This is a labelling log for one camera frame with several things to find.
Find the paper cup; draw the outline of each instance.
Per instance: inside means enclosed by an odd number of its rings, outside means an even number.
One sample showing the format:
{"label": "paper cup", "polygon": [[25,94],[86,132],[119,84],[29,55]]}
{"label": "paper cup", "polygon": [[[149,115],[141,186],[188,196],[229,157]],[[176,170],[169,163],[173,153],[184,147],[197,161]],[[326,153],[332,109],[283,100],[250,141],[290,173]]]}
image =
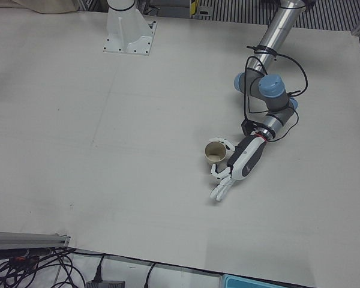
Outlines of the paper cup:
{"label": "paper cup", "polygon": [[227,149],[220,142],[211,142],[205,147],[205,158],[210,165],[222,162],[226,155]]}

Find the robotic arm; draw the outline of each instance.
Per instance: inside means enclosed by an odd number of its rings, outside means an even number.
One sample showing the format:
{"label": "robotic arm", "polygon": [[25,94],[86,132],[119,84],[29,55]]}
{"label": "robotic arm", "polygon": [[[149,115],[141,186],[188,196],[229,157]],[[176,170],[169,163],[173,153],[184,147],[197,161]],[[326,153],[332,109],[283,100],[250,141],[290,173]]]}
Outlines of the robotic arm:
{"label": "robotic arm", "polygon": [[244,97],[249,95],[263,100],[268,112],[262,122],[251,121],[245,114],[245,119],[241,124],[245,138],[236,146],[222,138],[210,140],[210,142],[219,142],[227,150],[233,151],[228,159],[227,167],[221,172],[218,172],[217,167],[221,158],[213,162],[210,159],[210,156],[214,154],[213,151],[210,151],[209,155],[206,154],[209,162],[212,163],[212,176],[220,180],[220,184],[211,192],[212,199],[221,201],[233,183],[248,176],[260,160],[265,145],[276,138],[277,133],[296,112],[297,101],[291,93],[286,92],[281,77],[277,74],[268,75],[266,70],[279,55],[277,50],[283,44],[300,13],[313,2],[312,0],[281,0],[280,7],[260,44],[252,47],[254,56],[248,58],[245,71],[235,78],[235,88],[244,93]]}

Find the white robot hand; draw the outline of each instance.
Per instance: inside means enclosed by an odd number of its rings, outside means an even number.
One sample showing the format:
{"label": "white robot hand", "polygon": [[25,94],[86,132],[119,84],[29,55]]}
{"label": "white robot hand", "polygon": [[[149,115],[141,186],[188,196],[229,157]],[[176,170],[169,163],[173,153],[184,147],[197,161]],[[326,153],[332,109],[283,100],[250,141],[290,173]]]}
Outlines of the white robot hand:
{"label": "white robot hand", "polygon": [[243,180],[251,172],[262,155],[266,140],[258,134],[253,134],[244,138],[236,147],[223,138],[213,138],[211,141],[219,141],[234,152],[223,171],[218,172],[217,164],[213,164],[211,168],[212,176],[219,179],[220,184],[212,190],[210,197],[221,201],[237,180]]}

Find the power strip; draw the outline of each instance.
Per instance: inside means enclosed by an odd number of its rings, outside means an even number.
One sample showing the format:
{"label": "power strip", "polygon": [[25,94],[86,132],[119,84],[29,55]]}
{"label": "power strip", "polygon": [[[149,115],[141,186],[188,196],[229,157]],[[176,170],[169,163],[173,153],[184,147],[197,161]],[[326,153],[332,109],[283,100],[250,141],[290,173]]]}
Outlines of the power strip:
{"label": "power strip", "polygon": [[125,281],[103,281],[100,283],[87,282],[85,288],[124,288]]}

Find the white tabletop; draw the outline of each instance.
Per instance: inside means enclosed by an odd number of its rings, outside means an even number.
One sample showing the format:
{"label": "white tabletop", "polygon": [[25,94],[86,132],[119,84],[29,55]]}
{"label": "white tabletop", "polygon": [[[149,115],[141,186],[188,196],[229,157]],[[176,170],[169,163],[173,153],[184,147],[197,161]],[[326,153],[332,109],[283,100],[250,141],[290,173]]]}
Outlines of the white tabletop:
{"label": "white tabletop", "polygon": [[[292,30],[280,52],[309,76],[300,123],[214,203],[203,150],[211,137],[242,139],[233,79],[266,27],[157,18],[150,56],[128,56],[103,53],[106,16],[0,9],[0,231],[360,287],[358,39]],[[282,59],[270,71],[290,91],[304,84]]]}

